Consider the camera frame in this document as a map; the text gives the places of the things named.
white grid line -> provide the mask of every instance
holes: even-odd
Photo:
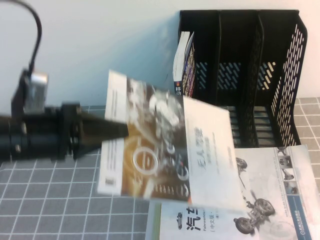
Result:
[[[92,184],[95,181],[55,181],[55,182],[30,182],[30,185],[45,185],[45,184]],[[0,185],[27,185],[26,182],[9,182],[9,183],[0,183]]]
[[[130,234],[130,231],[116,231],[116,232],[110,232],[111,234]],[[134,234],[145,234],[145,231],[136,231]],[[8,232],[1,232],[0,235],[10,235],[11,233]],[[79,232],[63,232],[61,235],[80,235],[81,233]],[[108,234],[108,232],[85,232],[85,235],[102,235],[102,234]],[[26,233],[13,233],[13,235],[58,235],[58,233],[54,232],[37,232],[37,233],[31,233],[31,232],[26,232]]]
[[[109,215],[109,221],[108,221],[108,229],[107,229],[107,235],[106,240],[109,240],[109,231],[110,231],[110,222],[111,222],[111,211],[112,211],[112,204],[114,201],[114,195],[112,194],[111,203],[110,203],[110,215]]]
[[[317,103],[318,103],[318,106],[319,106],[319,108],[320,108],[320,102],[319,102],[318,98],[316,97],[315,99],[316,99],[316,101],[317,101]]]
[[[306,126],[295,126],[295,127],[296,128],[306,128],[306,127],[310,127],[310,126],[306,125]],[[311,125],[311,127],[320,127],[320,125]]]
[[[53,171],[52,171],[51,177],[50,177],[50,182],[51,182],[52,178],[54,177],[54,173],[55,173],[55,169],[53,168]],[[41,219],[42,213],[44,211],[45,203],[46,203],[47,196],[48,196],[48,193],[49,193],[50,184],[51,183],[49,183],[49,185],[48,185],[48,187],[46,189],[46,192],[45,192],[44,200],[43,200],[43,203],[42,203],[42,206],[41,206],[41,210],[40,210],[40,216],[39,216],[38,222],[36,223],[36,227],[35,227],[35,230],[34,230],[34,235],[33,235],[32,240],[35,240],[36,233],[38,231],[40,219]]]
[[[313,131],[313,129],[312,129],[310,123],[309,123],[309,120],[308,120],[308,118],[307,118],[307,116],[306,116],[306,114],[305,114],[305,111],[303,110],[302,107],[301,107],[301,110],[302,110],[302,112],[303,112],[303,114],[304,114],[304,117],[305,117],[306,122],[308,123],[308,125],[309,125],[309,127],[310,127],[310,129],[311,129],[311,132],[312,132],[312,135],[314,136],[315,142],[316,142],[316,144],[318,145],[318,148],[320,149],[320,145],[319,145],[319,143],[318,143],[318,141],[317,141],[317,139],[316,139],[316,135],[315,135],[315,133],[314,133],[314,131]]]
[[[74,165],[71,182],[74,180],[74,177],[75,177],[76,165],[77,165],[77,162],[75,162],[75,165]],[[67,200],[65,201],[64,210],[63,210],[63,215],[62,215],[62,218],[61,218],[61,223],[60,223],[59,232],[58,232],[58,239],[59,239],[60,234],[61,234],[61,229],[62,229],[62,225],[63,225],[63,222],[64,222],[66,210],[67,210],[67,205],[68,205],[68,200],[69,200],[69,196],[70,196],[70,192],[71,192],[71,187],[72,187],[72,183],[70,183],[69,191],[68,191],[68,195],[67,195],[68,198],[67,198]]]
[[[294,115],[295,117],[303,117],[303,116],[320,116],[320,114],[306,114],[306,115]]]
[[[299,103],[299,104],[294,104],[294,105],[299,105],[299,106],[303,106],[303,105],[316,105],[317,103],[314,102],[314,103]]]
[[[100,153],[87,153],[87,154],[85,154],[85,156],[96,156],[96,155],[100,155]]]
[[[131,215],[148,215],[146,212],[135,212],[135,213],[79,213],[79,214],[19,214],[19,215],[0,215],[0,218],[8,218],[8,217],[61,217],[61,216],[131,216]]]
[[[76,169],[98,169],[99,167],[77,167]],[[50,168],[35,168],[34,170],[73,170],[74,167],[50,167]],[[12,168],[5,168],[2,170],[12,170]],[[31,171],[32,168],[16,168],[15,171]]]
[[[13,165],[13,169],[12,169],[12,171],[10,173],[9,178],[8,178],[8,183],[10,182],[12,174],[14,173],[14,169],[15,169],[16,164],[17,164],[17,162],[15,162],[14,165]],[[1,196],[1,199],[0,199],[0,204],[2,202],[2,199],[4,199],[5,193],[7,191],[7,187],[8,187],[8,184],[6,184],[5,187],[4,187],[4,190],[3,190],[3,193],[2,193],[2,196]]]
[[[105,111],[105,108],[101,108],[101,109],[90,109],[90,111]]]
[[[133,198],[133,216],[132,216],[132,233],[131,233],[131,240],[134,239],[134,225],[135,225],[135,211],[136,211],[136,198]]]
[[[10,235],[10,237],[9,237],[9,240],[11,240],[12,233],[14,232],[14,229],[15,229],[15,227],[16,227],[16,223],[17,223],[17,221],[18,221],[18,216],[19,216],[19,214],[20,214],[20,211],[21,211],[21,208],[22,208],[24,199],[25,199],[25,197],[26,197],[26,194],[27,194],[27,191],[28,191],[28,187],[29,187],[29,183],[30,183],[30,181],[31,181],[32,175],[34,174],[34,170],[35,170],[36,164],[37,164],[37,160],[34,161],[33,170],[32,170],[32,172],[31,172],[31,175],[30,175],[30,177],[29,177],[29,181],[28,181],[28,183],[27,183],[27,185],[26,185],[26,188],[25,188],[25,190],[24,190],[24,194],[23,194],[23,197],[22,197],[22,200],[21,200],[21,203],[20,203],[18,212],[17,212],[17,214],[16,214],[16,217],[15,217],[15,220],[14,220],[14,223],[13,223],[13,226],[12,226],[12,229],[11,229],[11,235]]]
[[[94,188],[94,182],[95,182],[96,172],[97,172],[98,159],[99,159],[99,155],[97,155],[96,160],[95,160],[95,169],[94,169],[93,179],[92,179],[92,184],[91,184],[90,198],[89,198],[89,201],[88,201],[88,206],[87,206],[87,208],[86,208],[86,214],[85,214],[85,219],[84,219],[84,225],[83,225],[83,231],[82,231],[81,240],[84,240],[84,237],[85,237],[85,231],[86,231],[88,213],[89,213],[89,208],[90,208],[90,201],[91,201],[92,191],[93,191],[93,188]]]
[[[77,196],[77,197],[25,197],[25,200],[63,200],[63,199],[89,199],[88,196]],[[111,199],[112,196],[92,196],[92,199]],[[132,198],[131,196],[114,196],[113,198]],[[22,200],[21,197],[18,198],[3,198],[4,200]]]
[[[315,138],[314,137],[300,137],[300,139],[315,139]]]

held book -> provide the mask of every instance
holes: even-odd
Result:
[[[105,118],[129,136],[102,144],[100,194],[245,209],[227,110],[110,71]]]

grid pattern mat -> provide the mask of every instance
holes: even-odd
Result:
[[[104,108],[83,109],[103,117]],[[297,99],[294,120],[320,190],[320,98]],[[97,194],[100,157],[2,164],[0,240],[144,240],[149,202]]]

white wall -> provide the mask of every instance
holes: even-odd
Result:
[[[49,73],[47,103],[103,105],[108,70],[171,88],[178,11],[191,9],[299,9],[308,30],[299,97],[319,97],[318,0],[29,0],[40,15],[43,38],[36,69]],[[36,38],[33,18],[0,3],[0,111],[10,100]]]

book with car photo cover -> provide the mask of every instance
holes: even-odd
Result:
[[[319,240],[320,199],[305,145],[236,149],[245,211],[151,202],[148,240]]]
[[[227,110],[110,71],[105,118],[129,136],[102,144],[100,194],[245,208]]]

